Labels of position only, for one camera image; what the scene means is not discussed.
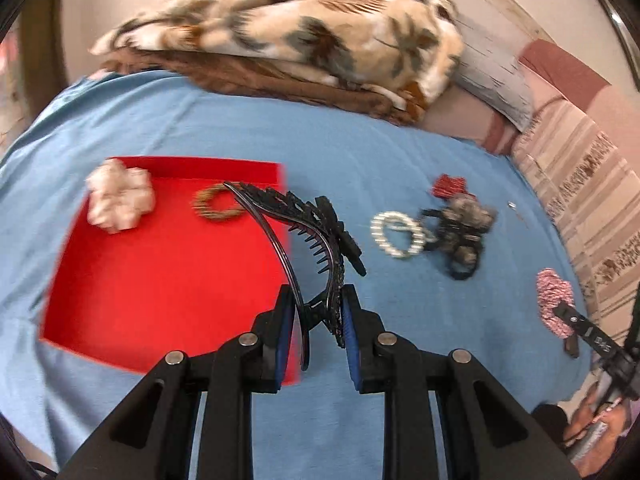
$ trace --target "pillow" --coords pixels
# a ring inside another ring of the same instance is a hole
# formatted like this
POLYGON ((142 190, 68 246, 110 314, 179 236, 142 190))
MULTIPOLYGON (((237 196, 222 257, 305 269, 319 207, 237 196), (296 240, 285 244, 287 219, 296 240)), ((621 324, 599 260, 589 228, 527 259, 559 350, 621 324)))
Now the pillow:
POLYGON ((533 115, 531 92, 516 57, 482 25, 460 14, 466 48, 453 81, 504 115, 523 132, 533 115))
POLYGON ((419 128, 472 140, 489 153, 508 155, 520 132, 501 113, 458 85, 451 85, 428 108, 419 128))

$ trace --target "metal screw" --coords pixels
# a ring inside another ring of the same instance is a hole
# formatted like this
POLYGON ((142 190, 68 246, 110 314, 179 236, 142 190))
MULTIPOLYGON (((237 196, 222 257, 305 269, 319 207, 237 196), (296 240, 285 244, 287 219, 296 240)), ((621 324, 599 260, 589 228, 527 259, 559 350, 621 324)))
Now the metal screw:
POLYGON ((391 332, 383 332, 378 335, 378 342, 384 346, 393 346, 398 341, 398 337, 396 334, 392 334, 391 332))
POLYGON ((245 332, 238 338, 238 342, 242 346, 253 346, 258 342, 258 336, 253 332, 245 332))
POLYGON ((471 354, 467 350, 462 348, 458 348, 457 350, 454 350, 452 357, 455 362, 463 365, 471 361, 471 354))
POLYGON ((179 365, 184 359, 184 354, 179 350, 171 350, 164 356, 164 361, 168 365, 179 365))

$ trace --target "striped fabric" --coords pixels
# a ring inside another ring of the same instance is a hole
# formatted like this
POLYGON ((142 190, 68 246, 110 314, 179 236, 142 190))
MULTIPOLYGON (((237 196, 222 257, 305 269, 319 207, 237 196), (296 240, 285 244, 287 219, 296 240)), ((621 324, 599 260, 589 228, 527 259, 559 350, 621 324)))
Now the striped fabric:
POLYGON ((591 319, 621 342, 640 280, 640 179, 564 99, 537 113, 513 159, 564 240, 591 319))

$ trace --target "blue bed sheet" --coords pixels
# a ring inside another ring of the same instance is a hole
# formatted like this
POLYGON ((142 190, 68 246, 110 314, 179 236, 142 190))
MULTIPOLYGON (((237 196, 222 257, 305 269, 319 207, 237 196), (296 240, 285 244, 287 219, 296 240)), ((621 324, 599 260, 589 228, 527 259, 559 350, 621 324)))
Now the blue bed sheet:
MULTIPOLYGON (((139 380, 38 341, 47 285, 84 179, 114 155, 283 163, 290 189, 305 200, 329 196, 362 247, 369 273, 360 278, 348 269, 346 281, 387 329, 433 352, 467 348, 528 410, 569 396, 588 371, 587 349, 572 360, 538 319, 543 267, 570 280, 578 308, 584 305, 558 234, 507 158, 339 110, 210 94, 162 71, 82 80, 0 163, 0 411, 60 464, 139 380), (428 193, 441 173, 466 177, 470 191, 499 211, 481 267, 466 282, 446 275, 440 254, 396 260, 369 235, 380 211, 441 208, 428 193)), ((292 259, 314 295, 322 277, 306 246, 295 242, 292 259)), ((345 353, 322 327, 312 333, 302 382, 255 397, 257 480, 380 476, 382 398, 354 391, 345 353)))

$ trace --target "black hair clip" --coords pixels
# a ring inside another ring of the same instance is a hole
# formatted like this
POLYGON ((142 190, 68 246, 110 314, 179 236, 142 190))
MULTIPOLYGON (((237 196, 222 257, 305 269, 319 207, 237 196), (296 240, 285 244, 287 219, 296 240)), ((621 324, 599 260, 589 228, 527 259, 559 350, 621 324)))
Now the black hair clip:
POLYGON ((367 271, 360 260, 362 251, 344 229, 344 223, 338 220, 329 199, 319 196, 315 204, 305 203, 290 191, 283 195, 270 187, 260 189, 242 182, 238 186, 225 182, 225 187, 258 222, 287 275, 302 332, 301 368, 306 370, 309 364, 309 331, 321 321, 335 336, 338 345, 344 348, 340 309, 344 285, 344 256, 359 275, 364 276, 367 271), (298 235, 306 234, 306 242, 313 241, 309 248, 315 250, 314 256, 321 256, 316 263, 324 265, 318 274, 327 272, 328 276, 324 290, 312 300, 305 303, 289 257, 263 215, 288 224, 289 231, 298 230, 298 235))
POLYGON ((460 193, 452 196, 444 209, 424 209, 421 215, 440 219, 435 232, 437 241, 426 249, 440 249, 448 255, 449 274, 455 280, 473 276, 484 249, 482 235, 491 229, 497 211, 481 206, 471 195, 460 193))

